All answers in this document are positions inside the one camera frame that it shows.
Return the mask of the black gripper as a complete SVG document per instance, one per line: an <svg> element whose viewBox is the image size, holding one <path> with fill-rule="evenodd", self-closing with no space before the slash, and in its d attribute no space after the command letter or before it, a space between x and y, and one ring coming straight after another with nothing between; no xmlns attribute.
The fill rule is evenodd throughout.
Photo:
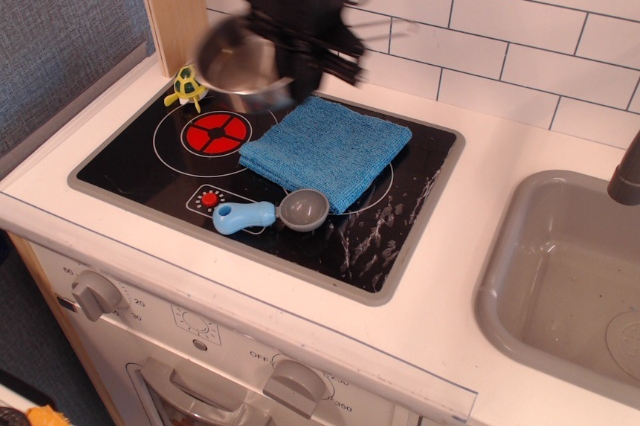
<svg viewBox="0 0 640 426"><path fill-rule="evenodd" d="M364 44L342 20L346 0L247 0L250 29L275 45L282 78L304 101L325 73L355 85L361 79Z"/></svg>

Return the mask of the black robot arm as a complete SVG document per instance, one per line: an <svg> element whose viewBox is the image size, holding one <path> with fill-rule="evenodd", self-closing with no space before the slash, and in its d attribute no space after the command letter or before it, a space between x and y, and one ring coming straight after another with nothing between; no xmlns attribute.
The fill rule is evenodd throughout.
<svg viewBox="0 0 640 426"><path fill-rule="evenodd" d="M288 92L302 102L318 89L324 74L354 85L361 75L365 46L343 22L351 0L247 0L252 32L275 45L280 76L291 81Z"/></svg>

